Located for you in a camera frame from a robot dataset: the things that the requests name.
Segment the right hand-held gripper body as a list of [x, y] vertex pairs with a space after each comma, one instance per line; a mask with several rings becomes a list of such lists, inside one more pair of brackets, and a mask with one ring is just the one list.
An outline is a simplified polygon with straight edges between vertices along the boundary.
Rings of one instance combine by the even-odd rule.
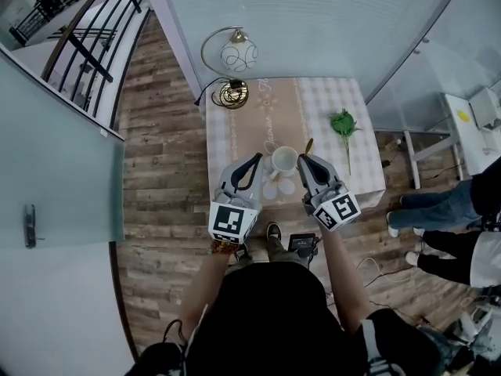
[[356, 219], [361, 209], [355, 195], [343, 183], [303, 197], [306, 212], [325, 230], [333, 232]]

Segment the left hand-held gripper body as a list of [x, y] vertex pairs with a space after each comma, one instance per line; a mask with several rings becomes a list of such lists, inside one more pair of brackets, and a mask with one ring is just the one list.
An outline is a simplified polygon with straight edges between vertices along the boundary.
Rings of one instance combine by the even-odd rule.
[[211, 202], [208, 232], [213, 240], [243, 244], [261, 212], [260, 194], [216, 189]]

